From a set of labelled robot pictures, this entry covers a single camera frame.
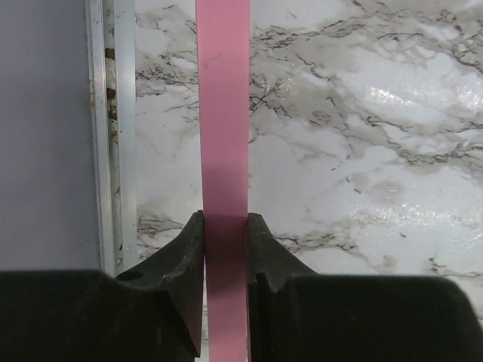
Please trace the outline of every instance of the marble surface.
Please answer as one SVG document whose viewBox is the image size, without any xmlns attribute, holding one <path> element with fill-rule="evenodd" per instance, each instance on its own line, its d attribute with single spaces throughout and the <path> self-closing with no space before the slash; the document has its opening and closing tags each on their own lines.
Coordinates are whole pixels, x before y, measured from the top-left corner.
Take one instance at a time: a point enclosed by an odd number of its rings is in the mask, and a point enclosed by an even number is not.
<svg viewBox="0 0 483 362">
<path fill-rule="evenodd" d="M 142 257 L 202 205 L 194 15 L 137 0 Z M 483 1 L 251 16 L 250 211 L 317 272 L 440 275 L 483 320 Z"/>
</svg>

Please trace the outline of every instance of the gray panel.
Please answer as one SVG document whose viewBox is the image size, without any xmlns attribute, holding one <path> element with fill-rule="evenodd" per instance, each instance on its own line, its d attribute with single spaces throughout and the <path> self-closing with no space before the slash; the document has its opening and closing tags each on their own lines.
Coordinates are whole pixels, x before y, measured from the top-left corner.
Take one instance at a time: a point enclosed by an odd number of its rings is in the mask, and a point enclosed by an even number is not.
<svg viewBox="0 0 483 362">
<path fill-rule="evenodd" d="M 99 268 L 84 0 L 2 0 L 0 268 Z"/>
</svg>

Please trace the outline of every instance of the black object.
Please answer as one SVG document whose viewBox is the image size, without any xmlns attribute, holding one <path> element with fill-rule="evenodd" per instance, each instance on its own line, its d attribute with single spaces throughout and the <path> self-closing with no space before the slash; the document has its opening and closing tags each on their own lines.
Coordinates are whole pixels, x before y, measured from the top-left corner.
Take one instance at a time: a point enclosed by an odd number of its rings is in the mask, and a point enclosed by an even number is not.
<svg viewBox="0 0 483 362">
<path fill-rule="evenodd" d="M 0 273 L 1 361 L 193 362 L 201 348 L 203 216 L 120 274 Z"/>
<path fill-rule="evenodd" d="M 318 275 L 247 227 L 252 362 L 481 362 L 468 299 L 443 278 Z M 203 215 L 112 279 L 0 273 L 0 361 L 193 362 L 201 348 Z"/>
<path fill-rule="evenodd" d="M 251 362 L 481 362 L 465 294 L 427 277 L 318 275 L 249 216 Z"/>
</svg>

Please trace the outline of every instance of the pink stick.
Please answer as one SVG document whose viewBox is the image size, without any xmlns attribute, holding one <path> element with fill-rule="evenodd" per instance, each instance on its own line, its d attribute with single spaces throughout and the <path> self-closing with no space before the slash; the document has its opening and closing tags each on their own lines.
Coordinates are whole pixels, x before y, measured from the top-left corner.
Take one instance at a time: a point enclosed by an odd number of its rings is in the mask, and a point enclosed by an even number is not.
<svg viewBox="0 0 483 362">
<path fill-rule="evenodd" d="M 210 362 L 247 357 L 250 0 L 196 0 Z"/>
</svg>

